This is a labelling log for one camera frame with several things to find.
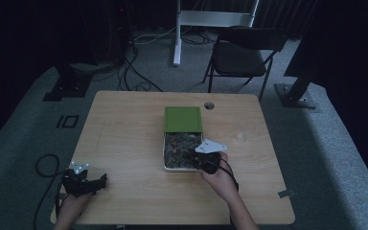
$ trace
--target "black cable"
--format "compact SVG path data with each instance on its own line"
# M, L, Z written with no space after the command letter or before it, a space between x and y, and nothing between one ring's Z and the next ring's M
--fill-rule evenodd
M217 165L215 164L214 162L211 162L211 161L206 161L208 164L212 165L212 166L215 166L221 170L223 170L224 172L226 172L229 176L231 176L232 180L234 181L234 184L235 184L235 187L237 189L237 191L239 190L239 184L238 184L238 181L236 181L235 179L235 176L233 174L233 171L232 171L232 168L231 166L229 165L229 163L225 160L223 160L222 158L220 158L221 161L225 162L228 166L229 166L229 169L231 170L231 172L229 172L228 170L226 170L225 168L223 168L221 165Z
M40 161L42 159L46 158L46 157L54 157L55 160L56 160L56 169L55 169L55 171L52 174L45 174L45 173L41 172L40 169L39 169ZM34 230L35 230L35 229L37 229L37 214L38 214L38 211L40 210L40 207L41 207L41 204L43 203L44 198L49 193L50 188L53 186L53 183L54 183L56 177L58 175L60 175L60 174L63 174L65 171L64 172L58 172L58 170L59 170L59 159L58 159L58 156L56 156L54 154L46 154L46 155L43 155L43 156L39 157L37 159L37 161L35 162L34 168L35 168L35 171L40 176L45 177L45 178L52 178L51 181L50 181L50 183L49 183L49 185L47 186L46 191L43 194L43 197L38 202L37 208L34 211Z
M118 72L118 79L119 79L119 84L118 84L118 90L122 90L122 91L125 91L125 89L123 88L123 86L122 86L122 77L123 76L121 76L120 75L120 73Z
M127 59L126 59L126 62L129 64L129 68L131 68L140 78L144 79L145 81L147 81L149 84L153 85L154 87L156 87L160 92L163 92L163 90L157 86L155 83L153 83L151 80L147 79L145 76L141 75L132 65L131 62L129 62Z
M127 84L127 71L129 70L129 68L131 67L131 63L133 63L135 61L135 59L137 58L138 56L138 50L136 49L136 47L132 46L132 49L133 49L133 58L131 61L128 61L126 57L124 57L125 59L125 62L127 62L127 66L125 67L125 71L124 71L124 74L119 77L119 87L121 88L121 90L124 91L124 88L122 86L122 80L124 80L124 83L125 83L125 86L127 88L127 91L130 91L130 88L129 88L129 85Z
M149 92L151 90L151 83L150 82L141 82L141 83L137 84L136 86L134 86L132 88L132 90Z
M201 41L194 41L189 38L185 38L185 36L200 36L202 38ZM185 43L192 44L192 45L206 45L209 43L215 43L215 40L211 39L207 34L204 33L196 33L196 34L186 34L181 36L181 40Z

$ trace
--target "person's right hand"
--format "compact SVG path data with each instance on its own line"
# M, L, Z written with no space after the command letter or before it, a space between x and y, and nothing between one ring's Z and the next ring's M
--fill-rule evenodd
M228 162L228 155L225 152L221 151L220 157ZM231 173L230 167L224 161L221 160L219 165ZM229 201L239 195L235 183L228 173L221 169L218 169L215 174L208 174L203 170L199 171L202 178L208 182L214 191L225 201Z
M91 194L80 195L75 197L69 195L62 203L57 217L55 230L68 230L71 229L74 222L79 218L82 211L88 205Z

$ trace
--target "wire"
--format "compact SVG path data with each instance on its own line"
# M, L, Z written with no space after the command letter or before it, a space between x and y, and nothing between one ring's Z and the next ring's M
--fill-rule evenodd
M195 3L195 5L193 6L193 8L191 9L191 11L194 11L195 9L196 9L196 7L199 5L199 3L202 1L202 5L201 5L201 7L200 7L200 11L202 11L203 10L203 8L204 8L204 4L205 4L205 0L198 0L196 3ZM146 37L146 36L155 36L155 38L154 39L152 39L151 41L148 41L148 42L144 42L144 43L137 43L136 42L136 44L138 44L138 45L147 45L147 44L150 44L150 43L152 43L153 41L155 41L155 40L157 40L157 39L159 39L159 38L161 38L161 37L164 37L164 36L167 36L167 35L169 35L175 28L177 28L177 27L173 27L172 29L170 29L169 31L167 31L167 32L165 32L164 34L143 34L143 35L140 35L140 36L138 36L138 37L136 37L135 39L134 39L134 41L136 41L136 40L139 40L140 38L143 38L143 37ZM190 31L191 29L193 28L193 26L192 27L190 27L190 29L188 29L187 31L185 31L185 32L183 32L183 33L181 33L182 35L184 35L185 33L187 33L188 31Z
M229 176L231 176L232 180L234 181L235 187L236 187L236 189L237 189L237 191L238 191L238 190L239 190L239 184L238 184L238 181L236 181L236 179L235 179L235 176L234 176L234 174L233 174L233 171L232 171L231 166L229 165L229 163L228 163L227 161L223 160L222 158L220 158L220 160L221 160L221 161L223 161L223 162L225 162L225 163L228 165L228 167L229 167L229 169L230 169L230 171L231 171L231 172L229 172L228 170L226 170L225 168L223 168L221 165L217 165L217 164L215 164L214 162L211 162L211 161L206 161L206 162L207 162L208 164L212 165L212 166L215 166L215 167L217 167L217 168L219 168L219 169L223 170L223 171L224 171L224 172L226 172Z
M160 92L163 92L163 90L157 86L154 82L152 82L151 80L149 80L148 78L146 78L145 76L143 76L142 74L140 74L132 65L132 63L135 61L135 59L137 58L139 52L137 50L136 47L132 46L133 49L133 54L134 57L132 58L132 60L128 60L125 57L125 61L124 61L124 66L125 66L125 70L124 73L122 74L122 76L118 75L119 78L119 87L118 89L125 91L123 85L125 85L126 87L126 91L140 91L140 89L143 89L143 91L150 91L151 87L154 86L156 87ZM132 70L137 76L139 76L141 79L145 80L144 82L141 82L135 86L133 86L132 88L129 87L129 84L127 82L127 71L128 70Z
M55 160L56 160L56 169L55 169L55 171L52 174L45 174L45 173L41 172L41 170L39 169L40 161L42 159L46 158L46 157L54 157ZM43 197L38 202L37 208L34 211L34 230L35 230L35 229L37 229L37 214L38 214L38 211L40 210L40 207L41 207L41 204L43 203L44 198L49 193L50 188L53 186L53 183L54 183L56 177L59 176L59 175L61 175L61 174L64 174L65 171L58 172L58 169L59 169L59 159L58 159L58 156L56 156L54 154L46 154L46 155L43 155L43 156L39 157L37 159L37 161L35 162L35 164L34 164L34 168L35 168L35 171L40 176L45 177L45 178L52 178L51 181L50 181L50 183L49 183L49 185L47 186L46 191L43 194Z
M209 43L215 43L215 40L211 39L210 36L204 33L196 33L196 34L187 34L187 36L200 36L202 38L201 41L194 41L185 37L181 37L181 40L185 43L191 44L191 45L206 45Z

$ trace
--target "metal stand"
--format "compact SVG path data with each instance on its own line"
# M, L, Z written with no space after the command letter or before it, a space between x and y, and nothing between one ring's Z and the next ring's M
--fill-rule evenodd
M309 108L315 109L317 105L313 102L311 95L308 91L304 93L304 95L299 100L293 100L290 98L289 91L292 87L292 84L283 84L283 83L276 83L274 84L276 88L277 94L282 101L283 107L295 107L295 108Z
M176 38L173 65L180 65L181 57L181 26L206 27L252 27L259 0L255 1L250 13L220 11L182 11L181 0L177 0Z
M59 78L52 92L46 93L43 102L60 102L62 98L83 98L92 75L79 75L68 64L56 66Z

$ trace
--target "green box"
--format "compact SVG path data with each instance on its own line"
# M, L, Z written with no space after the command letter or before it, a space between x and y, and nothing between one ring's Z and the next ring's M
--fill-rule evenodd
M199 107L166 107L163 158L168 172L196 172L186 155L202 142Z
M165 132L202 132L199 107L166 107Z

